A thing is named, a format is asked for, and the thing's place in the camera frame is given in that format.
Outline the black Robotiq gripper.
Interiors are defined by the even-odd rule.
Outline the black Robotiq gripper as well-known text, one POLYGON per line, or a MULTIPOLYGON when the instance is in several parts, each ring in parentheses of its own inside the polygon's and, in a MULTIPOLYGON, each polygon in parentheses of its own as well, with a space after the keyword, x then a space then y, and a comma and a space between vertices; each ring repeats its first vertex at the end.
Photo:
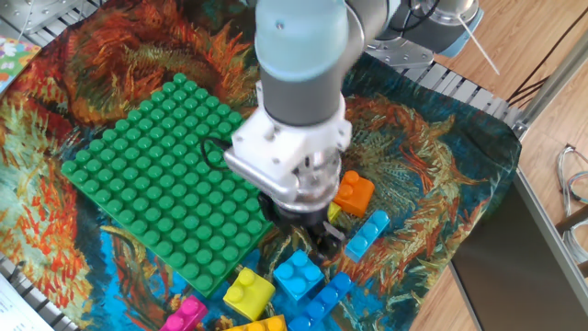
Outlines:
POLYGON ((258 194, 258 202, 264 217, 278 228, 298 226, 316 231, 316 245, 321 258, 332 259, 340 253, 345 234, 328 222, 329 205, 318 211, 291 211, 277 205, 263 192, 258 194))

